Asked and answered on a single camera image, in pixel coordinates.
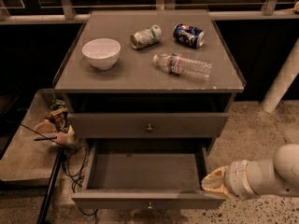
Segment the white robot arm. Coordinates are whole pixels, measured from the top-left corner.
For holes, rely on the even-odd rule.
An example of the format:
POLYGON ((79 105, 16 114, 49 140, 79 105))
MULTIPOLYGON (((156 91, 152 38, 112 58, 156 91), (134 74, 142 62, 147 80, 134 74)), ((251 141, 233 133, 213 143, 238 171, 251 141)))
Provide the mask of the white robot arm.
POLYGON ((263 195, 299 196, 299 145, 280 147, 272 158, 234 161, 202 180, 202 189, 246 201, 263 195))

